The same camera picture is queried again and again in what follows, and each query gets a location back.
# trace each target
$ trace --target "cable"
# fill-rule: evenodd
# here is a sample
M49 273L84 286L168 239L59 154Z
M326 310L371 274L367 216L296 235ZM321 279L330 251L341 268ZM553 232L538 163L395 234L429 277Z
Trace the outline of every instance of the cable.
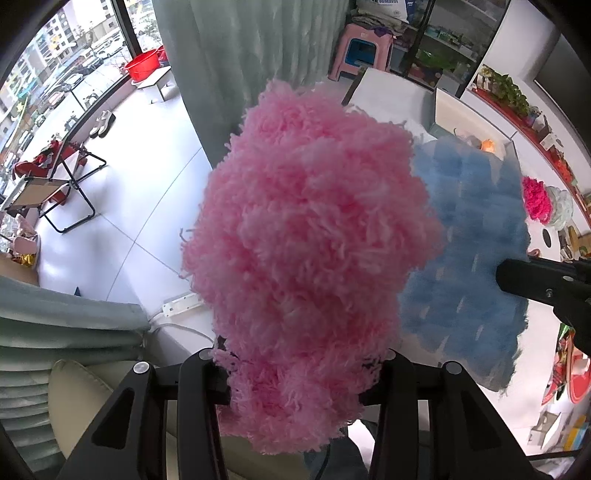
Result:
M314 480L320 480L320 477L322 477L322 475L324 474L324 470L326 469L326 465L329 463L329 456L330 456L330 443L326 446L326 456L324 457L324 461L322 462L322 465L320 466L320 470L318 470L318 473L314 477Z
M150 331L149 331L149 333L156 333L162 327L176 327L176 328L181 329L181 330L186 330L186 331L191 332L191 333L196 333L197 335L206 338L207 340L209 340L212 343L212 346L215 344L215 340L213 340L212 338L210 338L207 335L205 335L205 333L200 332L199 330L196 330L194 328L187 327L185 325L180 325L178 323L172 323L172 322L157 323L157 320L160 319L160 318L164 318L164 313L158 312L156 315L154 315L150 319L150 321L149 321L149 324L150 324Z
M212 340L211 338L209 338L207 335L205 335L205 333L199 332L199 330L196 330L196 329L191 328L191 327L187 327L185 325L179 325L178 323L159 323L157 325L154 325L152 327L152 329L150 329L150 333L155 333L158 330L160 330L162 327L176 327L176 328L179 328L181 330L186 330L188 332L193 332L193 333L196 333L197 335L200 335L200 336L206 338L207 340L209 340L212 343L212 346L215 343L215 341Z

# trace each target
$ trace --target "beige cushion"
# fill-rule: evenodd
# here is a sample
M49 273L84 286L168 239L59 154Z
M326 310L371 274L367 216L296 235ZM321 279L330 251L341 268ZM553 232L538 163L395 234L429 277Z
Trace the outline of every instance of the beige cushion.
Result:
M88 425L134 362L114 362L85 368L61 360L49 380L49 416L60 449L72 452ZM168 402L166 465L168 480L178 479L176 402ZM239 437L223 437L222 448L232 480L307 480L309 472L301 455L262 455Z

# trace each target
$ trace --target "white power strip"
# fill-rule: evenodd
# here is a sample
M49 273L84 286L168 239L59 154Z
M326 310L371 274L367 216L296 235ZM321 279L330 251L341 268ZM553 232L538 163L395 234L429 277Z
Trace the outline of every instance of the white power strip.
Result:
M203 299L196 293L189 293L179 299L169 301L162 305L162 313L165 317L172 317L203 305Z

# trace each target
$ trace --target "green curtain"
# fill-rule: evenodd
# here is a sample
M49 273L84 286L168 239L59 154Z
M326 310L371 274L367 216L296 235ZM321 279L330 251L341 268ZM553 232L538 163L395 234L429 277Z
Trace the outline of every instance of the green curtain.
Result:
M350 0L153 0L174 78L212 166L267 81L326 77Z
M139 305L83 299L0 277L0 421L31 470L62 459L47 410L53 364L137 359L147 328Z

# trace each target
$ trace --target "toy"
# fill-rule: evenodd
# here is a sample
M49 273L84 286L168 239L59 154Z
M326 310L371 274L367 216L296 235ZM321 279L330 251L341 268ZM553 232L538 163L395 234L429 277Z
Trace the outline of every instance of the toy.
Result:
M412 136L327 93L272 82L209 177L183 244L229 371L222 434L318 449L359 418L395 339L398 293L439 252Z

